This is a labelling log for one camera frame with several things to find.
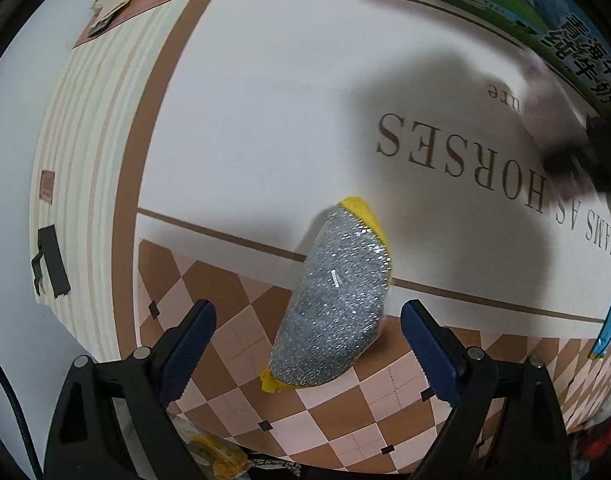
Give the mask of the black tape piece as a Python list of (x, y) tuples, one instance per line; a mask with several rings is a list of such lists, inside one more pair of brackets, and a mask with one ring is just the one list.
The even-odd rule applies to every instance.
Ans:
[(44, 292), (42, 264), (48, 271), (48, 277), (55, 298), (66, 296), (71, 291), (69, 278), (60, 252), (55, 226), (38, 229), (38, 252), (31, 259), (33, 286), (37, 295)]

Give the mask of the lilac sock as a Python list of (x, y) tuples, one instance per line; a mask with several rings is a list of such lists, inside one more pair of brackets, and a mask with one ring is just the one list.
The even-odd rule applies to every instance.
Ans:
[(556, 76), (534, 51), (525, 49), (521, 56), (528, 89), (522, 123), (542, 154), (585, 145), (589, 138), (584, 125)]

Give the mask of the round printed table mat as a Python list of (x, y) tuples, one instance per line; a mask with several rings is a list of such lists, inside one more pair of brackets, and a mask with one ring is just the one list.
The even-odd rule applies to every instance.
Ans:
[[(318, 474), (414, 471), (450, 408), (401, 333), (411, 299), (494, 359), (538, 356), (568, 430), (599, 414), (611, 203), (555, 199), (513, 41), (437, 0), (119, 1), (43, 118), (29, 230), (54, 228), (70, 289), (32, 290), (100, 361), (210, 300), (216, 332), (170, 408), (185, 439)], [(349, 196), (389, 240), (380, 337), (326, 385), (266, 393), (304, 260)]]

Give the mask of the yellow snack packet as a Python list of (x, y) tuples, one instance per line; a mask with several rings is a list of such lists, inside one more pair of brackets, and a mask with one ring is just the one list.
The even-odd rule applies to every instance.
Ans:
[(251, 461), (238, 445), (197, 428), (181, 417), (174, 417), (172, 424), (208, 479), (230, 480), (247, 476)]

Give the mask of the silver yellow scouring sponge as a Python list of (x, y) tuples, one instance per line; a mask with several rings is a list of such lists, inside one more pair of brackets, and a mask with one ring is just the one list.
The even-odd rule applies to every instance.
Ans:
[(261, 389), (334, 382), (379, 337), (392, 281), (387, 237), (366, 200), (330, 209), (275, 335)]

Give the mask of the blue green cardboard box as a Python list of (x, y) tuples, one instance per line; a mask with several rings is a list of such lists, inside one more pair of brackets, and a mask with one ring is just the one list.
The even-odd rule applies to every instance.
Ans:
[(611, 47), (573, 0), (443, 0), (534, 50), (601, 113), (611, 111)]

